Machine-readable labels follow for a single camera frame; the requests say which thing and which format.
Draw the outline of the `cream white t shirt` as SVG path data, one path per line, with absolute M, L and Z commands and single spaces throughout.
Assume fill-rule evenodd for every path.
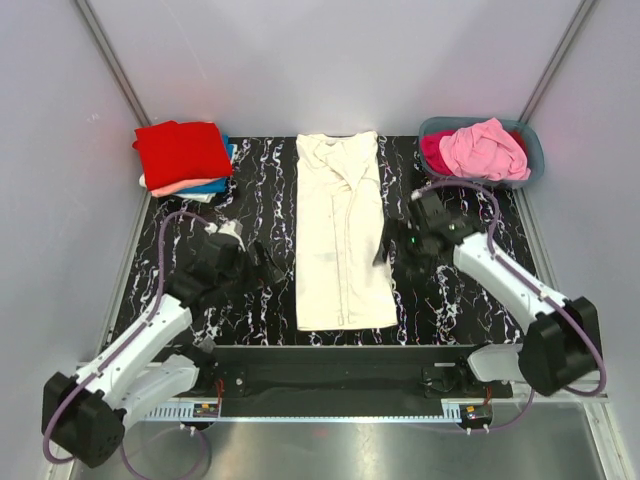
M 296 320 L 301 331 L 396 325 L 374 131 L 296 138 Z

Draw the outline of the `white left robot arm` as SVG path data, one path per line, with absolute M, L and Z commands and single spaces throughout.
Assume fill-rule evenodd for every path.
M 106 350 L 75 373 L 55 373 L 42 403 L 43 453 L 58 445 L 89 467 L 105 463 L 126 431 L 163 402 L 208 394 L 216 372 L 209 348 L 177 348 L 160 366 L 149 363 L 217 295 L 243 295 L 277 284 L 285 274 L 261 243 L 247 252 L 238 238 L 216 234 L 187 266 L 159 285 L 150 307 Z

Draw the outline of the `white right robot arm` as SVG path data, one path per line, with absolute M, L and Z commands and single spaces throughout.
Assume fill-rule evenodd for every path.
M 476 349 L 454 371 L 454 384 L 476 396 L 493 381 L 525 382 L 551 396 L 566 390 L 582 397 L 604 392 L 606 367 L 596 344 L 597 311 L 585 298 L 574 301 L 548 287 L 474 227 L 451 223 L 429 230 L 397 219 L 386 221 L 376 262 L 396 259 L 425 267 L 443 255 L 479 283 L 516 320 L 524 334 L 519 344 L 489 344 Z

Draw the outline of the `teal folded shirt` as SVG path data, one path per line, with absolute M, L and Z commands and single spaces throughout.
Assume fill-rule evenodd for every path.
M 222 136 L 222 140 L 226 147 L 226 152 L 229 157 L 231 163 L 234 162 L 234 155 L 236 153 L 236 145 L 232 144 L 227 135 Z M 227 187 L 228 177 L 222 177 L 220 179 L 214 180 L 205 185 L 195 186 L 180 190 L 177 192 L 177 195 L 210 195 L 210 194 L 218 194 L 224 193 Z

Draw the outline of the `magenta crumpled shirt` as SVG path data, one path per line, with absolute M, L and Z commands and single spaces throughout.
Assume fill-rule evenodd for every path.
M 420 140 L 426 164 L 437 174 L 448 177 L 461 176 L 455 142 L 451 140 L 455 133 L 455 130 L 445 130 L 425 135 Z

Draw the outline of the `red folded shirt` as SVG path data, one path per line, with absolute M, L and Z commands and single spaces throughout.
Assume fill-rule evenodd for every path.
M 218 126 L 212 122 L 167 121 L 135 130 L 146 188 L 189 179 L 229 177 L 232 163 Z

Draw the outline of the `pink crumpled shirt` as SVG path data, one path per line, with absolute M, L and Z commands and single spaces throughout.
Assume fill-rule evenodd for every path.
M 525 181 L 531 174 L 526 153 L 496 118 L 443 136 L 439 151 L 447 168 L 460 178 Z

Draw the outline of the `blue plastic laundry basket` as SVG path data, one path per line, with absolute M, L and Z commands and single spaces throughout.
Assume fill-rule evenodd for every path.
M 425 136 L 439 134 L 443 131 L 456 131 L 460 128 L 470 127 L 476 123 L 488 120 L 485 117 L 456 117 L 436 116 L 424 120 L 418 130 L 418 140 L 422 142 Z M 527 167 L 530 169 L 529 178 L 526 180 L 499 180 L 493 181 L 484 178 L 459 177 L 459 180 L 474 182 L 493 188 L 518 190 L 530 186 L 539 180 L 545 171 L 545 159 L 542 145 L 536 132 L 526 123 L 500 119 L 503 128 L 509 133 L 514 133 L 518 143 L 523 147 L 527 157 Z

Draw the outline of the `left aluminium frame post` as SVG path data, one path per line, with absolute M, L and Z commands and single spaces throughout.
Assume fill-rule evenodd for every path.
M 141 103 L 135 88 L 126 74 L 115 49 L 113 48 L 108 35 L 101 24 L 90 1 L 73 0 L 72 4 L 76 8 L 81 20 L 88 29 L 88 32 L 105 62 L 107 69 L 112 75 L 121 95 L 128 105 L 131 113 L 141 127 L 151 125 L 150 118 Z

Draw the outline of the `aluminium frame post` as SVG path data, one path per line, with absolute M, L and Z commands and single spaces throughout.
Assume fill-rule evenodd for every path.
M 518 118 L 522 123 L 528 124 L 541 104 L 548 89 L 559 73 L 561 66 L 569 56 L 572 48 L 577 43 L 579 36 L 594 14 L 599 0 L 581 0 L 578 3 L 569 23 L 567 24 L 560 40 L 547 61 L 539 79 L 537 80 L 528 100 Z
M 135 88 L 126 74 L 115 49 L 113 48 L 108 35 L 101 24 L 90 1 L 73 0 L 72 4 L 76 8 L 81 20 L 88 29 L 88 32 L 105 62 L 107 69 L 112 75 L 121 95 L 128 105 L 131 113 L 141 127 L 151 125 L 150 118 L 141 103 Z

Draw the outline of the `right aluminium frame post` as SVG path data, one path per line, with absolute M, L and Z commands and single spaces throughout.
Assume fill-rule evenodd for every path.
M 541 104 L 548 89 L 559 73 L 561 66 L 569 56 L 572 48 L 577 43 L 579 36 L 594 14 L 599 0 L 581 0 L 578 3 L 569 23 L 567 24 L 560 40 L 547 61 L 539 79 L 537 80 L 528 100 L 518 118 L 522 123 L 528 124 Z

